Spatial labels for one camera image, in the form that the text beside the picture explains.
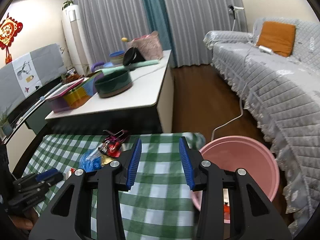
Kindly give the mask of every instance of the purple pot handle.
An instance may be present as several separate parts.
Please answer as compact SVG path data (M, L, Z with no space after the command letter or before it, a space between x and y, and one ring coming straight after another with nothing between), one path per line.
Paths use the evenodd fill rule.
M101 66L101 65L104 65L105 63L103 62L103 61L101 61L101 62L97 62L96 64L93 64L92 65L92 67L91 67L91 72L94 72L95 70L95 68L96 67L99 67L99 66Z

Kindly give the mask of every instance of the wooden floor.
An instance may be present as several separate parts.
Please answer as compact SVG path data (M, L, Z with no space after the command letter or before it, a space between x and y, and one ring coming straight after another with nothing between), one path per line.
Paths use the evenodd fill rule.
M240 115L239 98L210 65L184 66L172 70L174 88L173 132L200 132L210 142L212 130ZM228 135L254 138L267 147L257 122L245 110L244 115L215 132L215 139ZM289 225L292 217L285 214L282 196L286 181L281 173L281 185L273 201Z

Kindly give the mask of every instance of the white power cord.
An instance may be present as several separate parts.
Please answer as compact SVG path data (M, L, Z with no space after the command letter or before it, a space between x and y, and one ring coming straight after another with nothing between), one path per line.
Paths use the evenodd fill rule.
M236 19L234 19L234 21L233 21L232 32L234 31L234 29L235 29L235 26L236 26Z
M246 37L247 37L247 40L248 40L249 44L250 44L252 47L256 47L256 46L253 44L253 42L250 41L249 33L247 33Z
M155 70L150 71L149 73L143 74L143 75L137 77L136 79L132 80L132 83L135 82L137 79L139 79L139 78L141 78L141 77L144 77L144 76L146 76L146 75L149 75L149 74L151 74L151 73L153 73L153 72L156 72L156 71L158 71L158 70L160 70L160 69L162 69L162 68L164 68L164 67L166 67L166 65L165 65L165 66L162 66L162 67L159 67L159 68L156 68Z
M233 122L234 120L236 120L236 119L240 118L241 116L243 116L242 94L243 94L244 89L246 88L246 86L247 86L247 83L244 85L244 87L243 87L243 89L242 89L242 92L241 92L241 94L240 94L240 99L239 99L240 113L241 113L241 114L240 114L238 117L236 117L236 118L230 120L229 122L225 123L224 125L221 125L221 126L217 127L216 129L214 129L214 130L212 131L211 141L214 140L214 132L215 132L216 130L218 130L218 129L221 128L221 127L226 126L227 124L229 124L229 123Z

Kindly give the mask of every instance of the green checkered tablecloth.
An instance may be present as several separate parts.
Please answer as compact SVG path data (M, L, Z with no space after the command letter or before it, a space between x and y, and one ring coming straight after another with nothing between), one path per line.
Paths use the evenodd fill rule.
M131 136L125 149L138 137L142 154L135 184L129 192L119 192L122 221L128 240L191 239L193 205L179 155L179 138L185 136L189 147L205 144L199 133L149 134ZM77 168L81 155L97 147L104 136L47 135L28 163L24 176L56 168L66 174ZM64 181L50 188L46 200L36 207L41 212ZM97 236L97 195L93 193L91 233Z

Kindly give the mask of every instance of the teal curtain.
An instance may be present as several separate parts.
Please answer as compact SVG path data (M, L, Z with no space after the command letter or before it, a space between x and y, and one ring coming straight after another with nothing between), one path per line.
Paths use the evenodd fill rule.
M163 50L172 49L174 64L177 66L175 47L164 0L143 0L143 3L151 31L158 31Z

